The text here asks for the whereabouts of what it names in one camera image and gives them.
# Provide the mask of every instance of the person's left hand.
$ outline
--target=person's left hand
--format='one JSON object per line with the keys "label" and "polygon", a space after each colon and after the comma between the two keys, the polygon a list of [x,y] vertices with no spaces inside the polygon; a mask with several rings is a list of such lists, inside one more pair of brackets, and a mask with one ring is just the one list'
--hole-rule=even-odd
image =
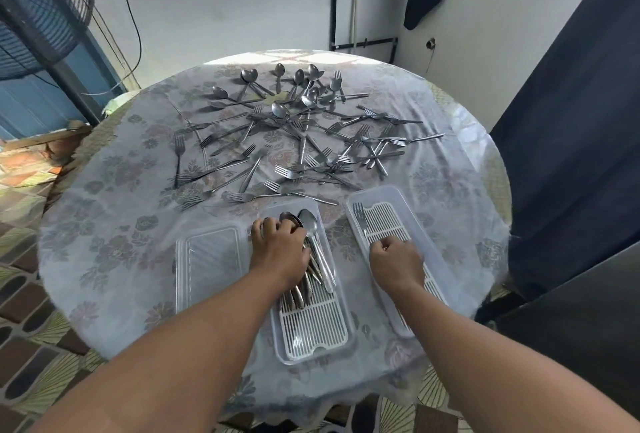
{"label": "person's left hand", "polygon": [[297,285],[307,270],[311,249],[302,248],[307,232],[299,227],[292,233],[292,221],[279,222],[268,217],[264,220],[262,237],[261,225],[262,219],[258,219],[251,228],[253,254],[249,270],[268,276],[281,295]]}

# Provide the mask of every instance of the floral tablecloth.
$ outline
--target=floral tablecloth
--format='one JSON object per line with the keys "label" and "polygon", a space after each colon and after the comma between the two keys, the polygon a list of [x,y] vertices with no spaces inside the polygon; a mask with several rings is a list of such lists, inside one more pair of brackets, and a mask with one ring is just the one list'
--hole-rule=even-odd
{"label": "floral tablecloth", "polygon": [[[425,230],[442,252],[465,300],[450,303],[465,315],[475,312],[497,279],[506,274],[510,224],[508,180],[495,145],[482,126],[451,98],[423,78],[398,67],[354,55],[324,51],[247,53],[203,64],[143,90],[132,102],[115,140],[89,161],[60,200],[45,214],[38,242],[40,273],[52,300],[82,338],[105,357],[116,355],[140,335],[175,312],[175,241],[197,227],[228,219],[248,226],[261,207],[290,199],[256,199],[230,204],[221,193],[186,212],[178,205],[189,196],[224,182],[242,171],[221,174],[172,189],[175,172],[173,135],[186,121],[207,122],[242,112],[235,106],[215,114],[198,111],[207,104],[211,86],[237,93],[241,68],[256,67],[261,84],[275,89],[269,73],[276,63],[286,76],[313,63],[326,71],[328,83],[342,72],[347,94],[368,92],[366,100],[338,103],[337,111],[359,114],[357,103],[402,118],[421,119],[405,125],[407,137],[443,132],[437,140],[407,146],[406,154],[389,161],[386,183],[402,189]],[[283,90],[290,85],[283,83]],[[264,101],[284,99],[283,92]],[[327,126],[336,120],[317,116]],[[216,125],[233,128],[241,120]],[[373,122],[382,126],[382,122]],[[356,126],[345,129],[354,132]],[[321,147],[341,150],[342,143],[309,130]],[[209,157],[216,145],[202,151],[198,141],[211,130],[186,135],[182,169],[196,172],[233,158]],[[274,165],[290,165],[297,141],[283,131],[258,133],[251,143],[267,147],[268,164],[253,177],[254,190],[273,179]],[[364,188],[380,184],[375,170],[356,167],[348,179]],[[296,184],[310,193],[344,201],[342,186]],[[236,190],[231,184],[229,190]],[[267,321],[261,341],[260,368],[240,381],[226,414],[251,411],[258,419],[290,418],[301,425],[319,421],[338,402],[353,403],[377,392],[400,404],[416,396],[427,358],[416,340],[401,340],[390,327],[371,276],[342,206],[320,204],[337,273],[345,289],[349,314],[357,329],[356,346],[348,354],[325,356],[296,366],[284,366],[273,353]]]}

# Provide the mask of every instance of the white pipe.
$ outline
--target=white pipe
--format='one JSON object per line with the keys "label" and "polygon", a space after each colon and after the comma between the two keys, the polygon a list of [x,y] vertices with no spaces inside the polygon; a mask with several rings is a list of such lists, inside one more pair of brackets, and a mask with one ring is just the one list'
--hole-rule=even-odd
{"label": "white pipe", "polygon": [[354,47],[349,49],[349,53],[353,54],[355,51],[355,45],[357,43],[356,39],[356,12],[358,8],[358,0],[351,0],[351,34],[349,34],[349,43],[353,44]]}

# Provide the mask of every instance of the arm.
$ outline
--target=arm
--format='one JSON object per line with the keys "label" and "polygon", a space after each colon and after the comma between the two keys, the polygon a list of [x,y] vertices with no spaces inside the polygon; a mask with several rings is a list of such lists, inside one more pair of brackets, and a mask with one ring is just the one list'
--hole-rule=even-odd
{"label": "arm", "polygon": [[427,292],[413,244],[386,238],[372,244],[370,259],[376,281],[476,433],[640,431],[638,421],[587,381]]}
{"label": "arm", "polygon": [[292,222],[265,237],[253,223],[250,272],[135,341],[78,384],[32,431],[211,431],[235,389],[271,305],[309,260]]}

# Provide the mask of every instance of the plastic container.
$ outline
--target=plastic container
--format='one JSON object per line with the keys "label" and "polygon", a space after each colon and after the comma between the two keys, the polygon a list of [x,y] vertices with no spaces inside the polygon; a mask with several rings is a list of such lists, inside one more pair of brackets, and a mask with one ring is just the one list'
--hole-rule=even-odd
{"label": "plastic container", "polygon": [[[353,214],[354,203],[362,203],[364,207],[367,216],[367,237]],[[393,185],[382,185],[354,192],[347,198],[345,207],[347,219],[367,263],[369,262],[371,243],[389,235],[396,236],[403,241],[411,240],[424,255],[425,289],[444,303],[448,303],[448,296],[455,296],[453,295],[454,283],[449,267],[429,235],[423,230],[418,219],[415,218],[400,189]],[[379,287],[378,290],[395,332],[400,337],[413,337],[412,330],[398,312],[393,300]]]}
{"label": "plastic container", "polygon": [[316,202],[306,197],[267,206],[260,218],[278,218],[283,212],[297,215],[309,209],[318,221],[318,240],[335,277],[335,290],[329,294],[324,287],[313,282],[312,303],[302,310],[281,311],[278,304],[271,308],[273,344],[277,358],[283,364],[293,365],[351,347],[355,342],[355,327],[348,312],[336,273],[329,241],[324,232],[320,210]]}
{"label": "plastic container", "polygon": [[[249,269],[251,248],[246,227],[238,222],[194,231],[175,244],[175,310],[181,312],[221,292]],[[262,356],[260,333],[243,375],[258,368]]]}

